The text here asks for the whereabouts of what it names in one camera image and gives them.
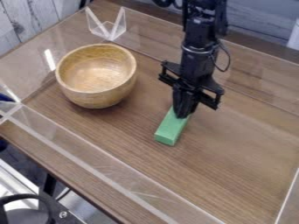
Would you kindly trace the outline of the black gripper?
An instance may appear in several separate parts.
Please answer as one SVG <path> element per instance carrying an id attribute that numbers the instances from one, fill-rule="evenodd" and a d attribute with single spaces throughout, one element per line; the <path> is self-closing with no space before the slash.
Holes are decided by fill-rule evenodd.
<path id="1" fill-rule="evenodd" d="M 158 80 L 172 87 L 172 108 L 177 118 L 192 114 L 201 103 L 217 109 L 224 89 L 212 74 L 218 56 L 220 44 L 206 48 L 181 46 L 181 61 L 161 62 Z"/>

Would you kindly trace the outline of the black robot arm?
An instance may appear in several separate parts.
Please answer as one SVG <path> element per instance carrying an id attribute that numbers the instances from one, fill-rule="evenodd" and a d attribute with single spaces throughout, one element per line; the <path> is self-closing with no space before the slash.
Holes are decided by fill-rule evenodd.
<path id="1" fill-rule="evenodd" d="M 217 109 L 224 95 L 213 80 L 218 51 L 229 55 L 220 39 L 228 32 L 226 0 L 182 0 L 181 19 L 184 38 L 180 63 L 164 61 L 158 80 L 172 87 L 172 109 L 177 118 L 192 114 L 201 103 Z"/>

